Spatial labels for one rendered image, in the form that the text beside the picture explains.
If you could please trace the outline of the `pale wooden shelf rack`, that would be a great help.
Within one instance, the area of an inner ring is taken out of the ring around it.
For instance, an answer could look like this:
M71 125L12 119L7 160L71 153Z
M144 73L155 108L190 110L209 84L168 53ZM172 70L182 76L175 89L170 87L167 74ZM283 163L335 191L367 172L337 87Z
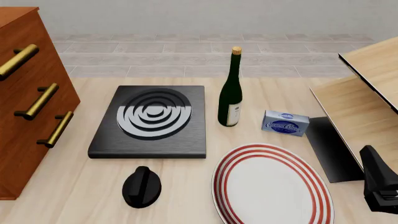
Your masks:
M352 74L310 88L325 115L306 132L327 179L363 180L367 145L398 173L398 37L338 57Z

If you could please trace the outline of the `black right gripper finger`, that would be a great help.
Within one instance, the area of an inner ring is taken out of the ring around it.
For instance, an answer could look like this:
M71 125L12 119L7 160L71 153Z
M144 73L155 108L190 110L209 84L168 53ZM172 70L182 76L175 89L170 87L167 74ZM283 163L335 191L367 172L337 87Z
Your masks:
M395 173L371 145L360 150L364 169L364 193L397 191L397 173Z

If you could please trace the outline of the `flat black stove plate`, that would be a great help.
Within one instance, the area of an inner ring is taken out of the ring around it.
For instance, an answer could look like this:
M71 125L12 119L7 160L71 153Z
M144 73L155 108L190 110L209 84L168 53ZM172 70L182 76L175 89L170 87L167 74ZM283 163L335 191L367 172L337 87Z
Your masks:
M88 148L92 159L204 159L205 87L120 85Z

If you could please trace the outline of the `wooden cabinet drawer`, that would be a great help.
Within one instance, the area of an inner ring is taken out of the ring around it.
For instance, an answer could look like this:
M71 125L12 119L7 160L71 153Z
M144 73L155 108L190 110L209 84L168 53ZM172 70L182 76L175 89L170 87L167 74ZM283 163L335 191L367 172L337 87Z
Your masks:
M45 92L33 87L11 100L0 99L0 200L20 196L80 104L72 85L60 85L37 114L29 115L29 108Z
M74 111L80 103L60 58L59 61L62 66L55 76L45 81L47 85L35 84L27 91L0 104L0 157L7 158L35 148L42 148L36 142L39 139L47 139L53 132L59 123L59 120L55 119L55 115L64 115L67 111ZM37 91L38 87L47 87L52 83L56 83L59 89L35 119L28 121L23 117L14 116L15 111L27 110L41 95Z
M62 66L51 38L38 14L30 12L0 28L0 68L13 57L15 49L34 44L39 51L12 74L2 78L0 69L0 104L27 91L33 85L45 86Z

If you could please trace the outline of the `white plate with red rings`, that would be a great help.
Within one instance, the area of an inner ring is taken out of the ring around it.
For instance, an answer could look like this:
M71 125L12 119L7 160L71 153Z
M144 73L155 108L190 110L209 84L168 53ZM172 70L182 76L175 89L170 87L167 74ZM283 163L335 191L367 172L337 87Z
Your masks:
M227 152L211 181L224 224L334 224L330 192L298 155L266 143Z

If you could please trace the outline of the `blue cream cheese box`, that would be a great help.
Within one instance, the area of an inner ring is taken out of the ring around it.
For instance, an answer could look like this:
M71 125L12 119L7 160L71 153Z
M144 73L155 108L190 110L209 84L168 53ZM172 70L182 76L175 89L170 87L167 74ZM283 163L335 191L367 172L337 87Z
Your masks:
M307 116L265 110L261 130L302 137L309 124Z

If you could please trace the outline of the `wooden cabinet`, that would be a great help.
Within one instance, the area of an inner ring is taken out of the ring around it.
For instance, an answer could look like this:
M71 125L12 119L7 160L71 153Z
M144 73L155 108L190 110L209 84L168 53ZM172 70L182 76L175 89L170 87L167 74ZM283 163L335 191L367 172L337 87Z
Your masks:
M80 99L37 7L0 7L0 200L17 199Z

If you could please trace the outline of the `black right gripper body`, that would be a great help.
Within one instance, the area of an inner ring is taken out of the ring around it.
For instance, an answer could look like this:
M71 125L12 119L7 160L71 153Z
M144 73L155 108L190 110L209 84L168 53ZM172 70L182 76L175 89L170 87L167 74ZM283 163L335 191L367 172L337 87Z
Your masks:
M398 190L364 189L364 199L372 212L398 213Z

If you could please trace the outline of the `round black stove knob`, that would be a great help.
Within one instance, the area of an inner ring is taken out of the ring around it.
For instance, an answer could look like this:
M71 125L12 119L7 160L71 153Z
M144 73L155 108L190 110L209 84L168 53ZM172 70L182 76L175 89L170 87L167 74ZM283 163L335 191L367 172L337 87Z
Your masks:
M160 196L162 184L159 176L146 166L139 166L124 182L122 196L132 208L146 208Z

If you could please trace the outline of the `dark green wine bottle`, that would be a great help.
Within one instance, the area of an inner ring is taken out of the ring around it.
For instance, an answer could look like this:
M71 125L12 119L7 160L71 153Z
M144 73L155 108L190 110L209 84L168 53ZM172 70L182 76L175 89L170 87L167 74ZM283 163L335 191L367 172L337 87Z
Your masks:
M243 100L239 82L241 54L241 47L234 46L232 48L229 74L221 89L218 103L218 121L223 126L235 126L239 121Z

